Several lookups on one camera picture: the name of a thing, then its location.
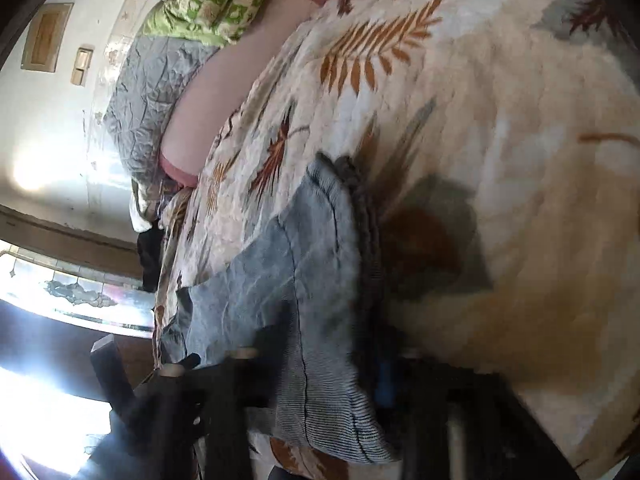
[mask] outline blanket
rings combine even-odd
[[[369,313],[380,307],[376,221],[345,158],[309,165],[291,202],[229,265],[182,288],[161,337],[164,358],[201,365],[250,346],[288,303],[293,312],[270,433],[349,462],[392,458],[360,384]]]
[[[387,319],[503,373],[597,478],[640,449],[639,70],[603,0],[329,1],[220,132],[163,262],[159,328],[178,284],[249,246],[316,152],[351,155]]]
[[[162,36],[139,34],[133,41],[103,120],[124,170],[143,194],[162,175],[160,142],[175,104],[217,50],[199,41]]]
[[[220,48],[237,43],[264,0],[165,0],[149,14],[142,33],[197,40]]]

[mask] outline bed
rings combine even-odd
[[[639,68],[603,0],[330,0],[165,210],[157,352],[176,291],[247,248],[317,152],[351,155],[386,318],[503,373],[597,478],[638,451]]]

